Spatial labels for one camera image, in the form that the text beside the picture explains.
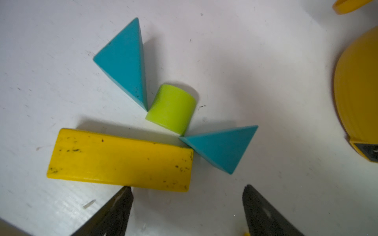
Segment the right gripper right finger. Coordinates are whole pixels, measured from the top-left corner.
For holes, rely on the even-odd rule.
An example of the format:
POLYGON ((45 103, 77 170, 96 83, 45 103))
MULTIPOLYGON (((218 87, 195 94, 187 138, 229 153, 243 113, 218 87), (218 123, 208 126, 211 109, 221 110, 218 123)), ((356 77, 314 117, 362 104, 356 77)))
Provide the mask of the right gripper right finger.
POLYGON ((250 236, 302 236, 252 185, 243 191, 242 202, 250 236))

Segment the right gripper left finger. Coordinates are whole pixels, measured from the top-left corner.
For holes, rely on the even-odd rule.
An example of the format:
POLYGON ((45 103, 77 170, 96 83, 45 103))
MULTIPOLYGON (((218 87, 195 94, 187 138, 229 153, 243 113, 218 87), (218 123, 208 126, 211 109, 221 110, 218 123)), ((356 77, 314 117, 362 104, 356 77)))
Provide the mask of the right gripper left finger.
POLYGON ((133 204, 132 189, 122 187, 74 236, 124 236, 133 204))

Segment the long yellow rectangle block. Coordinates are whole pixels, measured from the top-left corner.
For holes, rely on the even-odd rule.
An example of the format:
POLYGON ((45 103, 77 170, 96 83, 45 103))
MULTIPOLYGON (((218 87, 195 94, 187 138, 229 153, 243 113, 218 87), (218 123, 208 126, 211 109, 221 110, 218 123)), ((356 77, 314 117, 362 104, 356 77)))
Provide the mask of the long yellow rectangle block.
POLYGON ((63 128, 46 176, 187 192, 193 158, 193 149, 187 147, 63 128))

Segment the teal triangle block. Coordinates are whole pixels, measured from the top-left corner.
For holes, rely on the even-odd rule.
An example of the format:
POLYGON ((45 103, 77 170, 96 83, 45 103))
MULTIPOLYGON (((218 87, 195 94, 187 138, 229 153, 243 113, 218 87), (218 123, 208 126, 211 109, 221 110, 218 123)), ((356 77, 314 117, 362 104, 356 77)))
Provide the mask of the teal triangle block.
POLYGON ((245 126, 179 139, 214 167, 233 174, 247 150, 258 126, 245 126))
POLYGON ((133 19, 93 58, 123 92, 148 110, 143 42, 139 19, 133 19))

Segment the light green cylinder block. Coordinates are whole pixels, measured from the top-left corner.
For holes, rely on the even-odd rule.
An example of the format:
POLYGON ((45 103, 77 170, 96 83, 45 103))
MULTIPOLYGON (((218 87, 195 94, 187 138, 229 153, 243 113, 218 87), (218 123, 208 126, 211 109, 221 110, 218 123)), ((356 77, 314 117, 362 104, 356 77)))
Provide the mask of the light green cylinder block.
POLYGON ((196 99, 173 85, 160 86, 146 120, 178 135, 184 135, 196 108, 196 99))

